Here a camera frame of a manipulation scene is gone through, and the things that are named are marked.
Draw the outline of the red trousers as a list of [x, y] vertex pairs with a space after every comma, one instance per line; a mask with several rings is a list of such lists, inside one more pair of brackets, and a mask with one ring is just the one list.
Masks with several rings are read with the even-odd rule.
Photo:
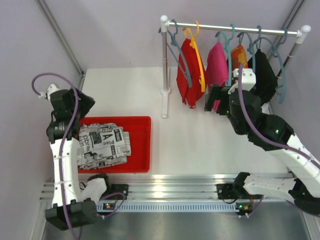
[[196, 102], [203, 96], [201, 92], [201, 84], [199, 83], [200, 70], [197, 61], [195, 50], [190, 46], [190, 40], [185, 39], [181, 50], [184, 53], [184, 57], [187, 61], [187, 65], [192, 78], [192, 87], [188, 87], [187, 79], [183, 76], [182, 71], [177, 67], [176, 83], [181, 96], [183, 104], [188, 104], [190, 109], [196, 107]]

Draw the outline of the newspaper print trousers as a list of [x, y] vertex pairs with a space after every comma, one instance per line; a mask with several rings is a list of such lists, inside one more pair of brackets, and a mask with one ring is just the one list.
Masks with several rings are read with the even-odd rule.
[[94, 170], [127, 163], [132, 154], [129, 132], [115, 123], [84, 124], [79, 131], [77, 167]]

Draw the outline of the orange plastic hanger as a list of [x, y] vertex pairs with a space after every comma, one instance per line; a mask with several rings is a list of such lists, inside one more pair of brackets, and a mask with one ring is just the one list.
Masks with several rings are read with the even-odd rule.
[[190, 40], [189, 45], [195, 50], [195, 54], [196, 54], [196, 58], [197, 58], [197, 62], [198, 62], [198, 68], [199, 68], [199, 72], [200, 72], [199, 83], [201, 86], [201, 92], [204, 93], [206, 90], [204, 68], [203, 68], [202, 58], [200, 56], [199, 49], [198, 49], [197, 42], [196, 42], [196, 38], [199, 36], [199, 33], [200, 33], [200, 25], [197, 20], [195, 20], [194, 23], [196, 24], [196, 34], [195, 35], [193, 34], [193, 32], [191, 31], [191, 29], [189, 27], [183, 28], [183, 32], [184, 32], [184, 37], [186, 39]]

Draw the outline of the teal hanger of newspaper trousers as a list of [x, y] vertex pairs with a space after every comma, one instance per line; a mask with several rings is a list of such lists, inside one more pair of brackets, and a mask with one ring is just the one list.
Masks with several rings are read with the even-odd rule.
[[182, 63], [179, 62], [179, 58], [174, 54], [172, 48], [170, 47], [170, 45], [168, 43], [167, 43], [167, 46], [168, 46], [170, 52], [172, 53], [175, 61], [177, 62], [178, 67], [181, 70], [183, 76], [187, 79], [188, 87], [191, 88], [192, 87], [192, 77], [190, 74], [190, 70], [189, 70], [185, 55], [184, 55], [179, 43], [176, 40], [176, 35], [178, 34], [178, 24], [175, 19], [172, 19], [171, 21], [174, 23], [175, 33], [171, 33], [169, 30], [167, 31], [169, 33], [170, 39], [171, 39], [170, 45], [177, 48], [177, 50], [179, 52], [179, 57], [181, 57]]

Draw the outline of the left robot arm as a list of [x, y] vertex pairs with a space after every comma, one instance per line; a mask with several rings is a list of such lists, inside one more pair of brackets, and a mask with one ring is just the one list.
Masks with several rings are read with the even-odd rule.
[[78, 89], [59, 89], [54, 84], [45, 95], [53, 107], [46, 134], [54, 165], [53, 200], [45, 218], [61, 231], [93, 224], [97, 220], [97, 203], [113, 194], [106, 174], [90, 177], [84, 190], [80, 189], [80, 121], [95, 101]]

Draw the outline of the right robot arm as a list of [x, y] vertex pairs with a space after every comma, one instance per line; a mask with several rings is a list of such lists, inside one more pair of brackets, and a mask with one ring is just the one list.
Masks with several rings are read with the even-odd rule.
[[261, 99], [247, 90], [228, 93], [229, 87], [213, 84], [206, 96], [208, 112], [221, 101], [218, 113], [227, 116], [237, 135], [280, 160], [291, 178], [261, 177], [240, 172], [232, 183], [238, 199], [265, 196], [285, 200], [300, 210], [320, 215], [320, 162], [301, 143], [294, 129], [280, 116], [263, 113]]

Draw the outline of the pink trousers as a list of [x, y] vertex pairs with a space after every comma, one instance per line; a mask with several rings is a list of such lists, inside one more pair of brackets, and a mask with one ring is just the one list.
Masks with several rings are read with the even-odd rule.
[[206, 85], [208, 93], [211, 85], [225, 86], [228, 81], [227, 60], [220, 42], [209, 51], [206, 68]]

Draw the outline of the black trousers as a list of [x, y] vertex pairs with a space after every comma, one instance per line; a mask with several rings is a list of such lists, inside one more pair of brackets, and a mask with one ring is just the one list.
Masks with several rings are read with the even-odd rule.
[[256, 84], [250, 92], [260, 98], [262, 106], [275, 95], [278, 81], [266, 54], [260, 49], [255, 53], [255, 76]]

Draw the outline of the orange camouflage trousers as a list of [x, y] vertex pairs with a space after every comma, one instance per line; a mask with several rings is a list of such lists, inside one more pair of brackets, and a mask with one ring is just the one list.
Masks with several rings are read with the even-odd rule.
[[239, 44], [231, 51], [231, 69], [238, 69], [242, 63], [244, 64], [244, 68], [249, 67], [246, 51], [244, 47]]

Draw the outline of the teal hanger of pink trousers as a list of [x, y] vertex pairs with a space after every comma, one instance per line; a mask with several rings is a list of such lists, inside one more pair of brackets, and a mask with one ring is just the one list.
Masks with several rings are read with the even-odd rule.
[[225, 83], [226, 87], [231, 87], [232, 86], [232, 58], [231, 58], [231, 48], [230, 48], [230, 41], [234, 38], [235, 36], [235, 25], [232, 23], [231, 25], [231, 31], [232, 35], [231, 38], [227, 38], [227, 35], [223, 31], [218, 31], [215, 35], [216, 39], [218, 42], [220, 42], [220, 37], [221, 35], [224, 37], [225, 44], [224, 44], [224, 50], [227, 53], [227, 70], [228, 70], [228, 80]]

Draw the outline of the empty teal hanger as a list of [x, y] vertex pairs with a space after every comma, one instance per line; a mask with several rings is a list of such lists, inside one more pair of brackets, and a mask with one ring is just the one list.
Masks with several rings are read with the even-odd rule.
[[282, 57], [280, 56], [279, 46], [286, 42], [288, 38], [288, 29], [286, 27], [283, 27], [282, 29], [284, 31], [284, 40], [280, 41], [277, 44], [271, 42], [271, 40], [269, 40], [267, 37], [261, 37], [262, 40], [266, 40], [269, 42], [269, 44], [271, 45], [271, 55], [274, 58], [278, 58], [278, 62], [280, 65], [280, 71], [277, 74], [277, 78], [281, 79], [282, 83], [281, 85], [278, 85], [275, 88], [275, 92], [277, 93], [277, 95], [279, 95], [279, 101], [278, 101], [279, 104], [282, 104], [285, 101], [286, 92], [287, 92], [287, 78], [286, 78], [285, 64], [284, 64], [284, 61], [282, 60]]

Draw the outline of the teal hanger of camouflage trousers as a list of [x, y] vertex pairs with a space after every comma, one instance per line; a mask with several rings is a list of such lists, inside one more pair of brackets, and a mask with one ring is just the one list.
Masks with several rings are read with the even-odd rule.
[[255, 51], [254, 51], [254, 42], [250, 36], [249, 33], [247, 32], [240, 32], [237, 37], [238, 37], [238, 43], [241, 45], [242, 41], [243, 41], [243, 37], [244, 35], [247, 36], [248, 40], [249, 40], [249, 46], [247, 48], [247, 51], [251, 54], [252, 56], [252, 71], [255, 73], [256, 72], [256, 55], [255, 55]]

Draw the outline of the teal hanger of black trousers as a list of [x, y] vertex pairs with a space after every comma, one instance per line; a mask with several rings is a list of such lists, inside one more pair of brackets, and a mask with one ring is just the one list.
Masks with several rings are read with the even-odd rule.
[[261, 42], [262, 42], [262, 26], [258, 25], [258, 37], [256, 40], [253, 41], [253, 45], [256, 47], [256, 50], [258, 51], [261, 48]]

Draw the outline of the red plastic tray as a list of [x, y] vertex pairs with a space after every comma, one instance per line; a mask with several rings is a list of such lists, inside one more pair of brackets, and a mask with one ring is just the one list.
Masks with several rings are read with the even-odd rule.
[[131, 155], [127, 162], [100, 169], [79, 169], [80, 174], [147, 173], [150, 170], [152, 119], [149, 116], [85, 117], [81, 124], [114, 123], [129, 132]]

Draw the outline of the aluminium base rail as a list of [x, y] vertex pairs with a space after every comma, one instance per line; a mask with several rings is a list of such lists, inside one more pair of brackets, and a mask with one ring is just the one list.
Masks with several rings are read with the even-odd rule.
[[210, 201], [217, 184], [231, 183], [236, 174], [110, 174], [111, 184], [127, 184], [130, 201]]

